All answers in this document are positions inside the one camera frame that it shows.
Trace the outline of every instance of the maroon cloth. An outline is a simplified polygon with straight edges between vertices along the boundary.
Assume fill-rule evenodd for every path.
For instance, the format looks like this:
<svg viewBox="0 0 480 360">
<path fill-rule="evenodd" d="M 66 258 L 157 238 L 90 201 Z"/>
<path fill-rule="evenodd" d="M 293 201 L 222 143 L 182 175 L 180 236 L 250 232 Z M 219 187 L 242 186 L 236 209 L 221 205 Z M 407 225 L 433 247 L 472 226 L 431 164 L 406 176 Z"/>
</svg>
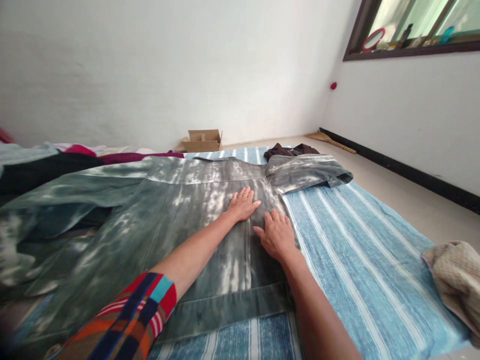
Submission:
<svg viewBox="0 0 480 360">
<path fill-rule="evenodd" d="M 184 155 L 179 152 L 173 152 L 170 150 L 169 152 L 164 153 L 155 153 L 155 154 L 139 154 L 136 152 L 120 152 L 116 154 L 104 155 L 99 156 L 98 158 L 103 161 L 104 165 L 112 165 L 112 164 L 123 164 L 123 163 L 132 163 L 135 161 L 142 161 L 143 158 L 148 156 L 160 156 L 160 157 L 176 157 L 176 158 L 184 158 Z"/>
<path fill-rule="evenodd" d="M 291 147 L 282 147 L 278 142 L 274 147 L 270 150 L 267 150 L 263 156 L 266 157 L 267 160 L 273 155 L 285 155 L 285 156 L 297 156 L 303 154 L 320 154 L 316 149 L 311 146 L 300 144 L 295 146 L 294 148 Z"/>
<path fill-rule="evenodd" d="M 88 156 L 93 156 L 94 158 L 97 157 L 97 154 L 94 153 L 92 150 L 89 148 L 82 146 L 80 144 L 74 144 L 70 146 L 67 150 L 64 151 L 64 153 L 71 153 L 71 154 L 84 154 Z"/>
</svg>

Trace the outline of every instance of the striped bed sheet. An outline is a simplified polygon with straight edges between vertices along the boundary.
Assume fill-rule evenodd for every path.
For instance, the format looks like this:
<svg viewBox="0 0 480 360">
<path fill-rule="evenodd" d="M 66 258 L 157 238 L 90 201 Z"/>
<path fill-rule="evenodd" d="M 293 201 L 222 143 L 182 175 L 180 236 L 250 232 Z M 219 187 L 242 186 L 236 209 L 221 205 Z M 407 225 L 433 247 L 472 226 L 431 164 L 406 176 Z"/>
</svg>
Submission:
<svg viewBox="0 0 480 360">
<path fill-rule="evenodd" d="M 266 164 L 267 149 L 185 157 Z M 421 260 L 434 244 L 395 211 L 355 182 L 311 187 L 283 199 L 308 267 L 364 359 L 427 359 L 469 344 L 469 330 L 442 305 Z M 295 315 L 283 313 L 156 344 L 148 359 L 302 357 Z"/>
</svg>

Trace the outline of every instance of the person's arm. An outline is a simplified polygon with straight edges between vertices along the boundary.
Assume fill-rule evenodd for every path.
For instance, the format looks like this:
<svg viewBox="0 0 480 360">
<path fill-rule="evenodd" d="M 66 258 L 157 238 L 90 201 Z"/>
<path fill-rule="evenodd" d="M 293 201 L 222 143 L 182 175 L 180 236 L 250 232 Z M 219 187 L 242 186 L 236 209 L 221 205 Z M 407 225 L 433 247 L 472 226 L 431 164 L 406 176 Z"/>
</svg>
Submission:
<svg viewBox="0 0 480 360">
<path fill-rule="evenodd" d="M 207 265 L 225 235 L 236 223 L 252 216 L 259 207 L 261 202 L 252 202 L 253 198 L 254 191 L 250 186 L 244 187 L 240 193 L 234 193 L 227 211 L 189 237 L 150 271 L 165 274 L 172 280 L 180 299 Z"/>
<path fill-rule="evenodd" d="M 253 202 L 253 198 L 250 186 L 233 194 L 224 213 L 138 276 L 65 343 L 55 354 L 57 359 L 110 359 L 111 354 L 116 359 L 146 359 L 175 305 L 219 243 L 259 207 L 260 201 Z"/>
<path fill-rule="evenodd" d="M 300 338 L 307 359 L 361 359 L 335 310 L 315 281 L 287 216 L 276 209 L 266 212 L 265 230 L 254 226 L 261 244 L 285 271 L 295 300 Z"/>
</svg>

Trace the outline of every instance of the brown cloth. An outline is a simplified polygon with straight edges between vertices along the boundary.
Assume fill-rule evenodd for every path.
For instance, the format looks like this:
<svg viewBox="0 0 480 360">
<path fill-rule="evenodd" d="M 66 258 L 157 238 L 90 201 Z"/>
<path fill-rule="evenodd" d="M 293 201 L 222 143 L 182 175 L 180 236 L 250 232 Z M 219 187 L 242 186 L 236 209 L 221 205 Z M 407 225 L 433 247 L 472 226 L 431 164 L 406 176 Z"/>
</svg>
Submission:
<svg viewBox="0 0 480 360">
<path fill-rule="evenodd" d="M 471 344 L 480 349 L 480 255 L 470 244 L 452 241 L 422 255 L 443 304 L 472 331 Z"/>
<path fill-rule="evenodd" d="M 316 149 L 311 146 L 300 144 L 295 146 L 294 148 L 291 147 L 282 147 L 278 142 L 274 147 L 270 150 L 265 151 L 263 154 L 266 157 L 266 160 L 270 160 L 273 155 L 285 155 L 285 156 L 297 156 L 303 154 L 320 154 Z"/>
</svg>

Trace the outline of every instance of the black baseboard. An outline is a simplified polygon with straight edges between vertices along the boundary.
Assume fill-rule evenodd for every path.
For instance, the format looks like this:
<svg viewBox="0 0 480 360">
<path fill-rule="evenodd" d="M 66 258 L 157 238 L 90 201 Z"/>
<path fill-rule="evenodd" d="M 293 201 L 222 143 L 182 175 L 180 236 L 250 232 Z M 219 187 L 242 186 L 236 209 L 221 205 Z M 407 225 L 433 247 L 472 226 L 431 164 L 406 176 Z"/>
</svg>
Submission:
<svg viewBox="0 0 480 360">
<path fill-rule="evenodd" d="M 357 144 L 356 142 L 348 140 L 347 138 L 337 135 L 336 133 L 328 131 L 322 127 L 320 128 L 320 131 L 327 134 L 336 142 L 356 150 L 358 155 L 363 156 L 364 158 L 367 158 L 368 160 L 393 171 L 394 173 L 424 187 L 425 189 L 433 191 L 435 194 L 438 194 L 445 199 L 453 201 L 454 203 L 480 215 L 479 196 L 449 184 L 448 182 L 440 180 L 439 178 L 429 175 L 423 171 L 405 165 L 400 161 L 382 155 L 379 152 Z"/>
</svg>

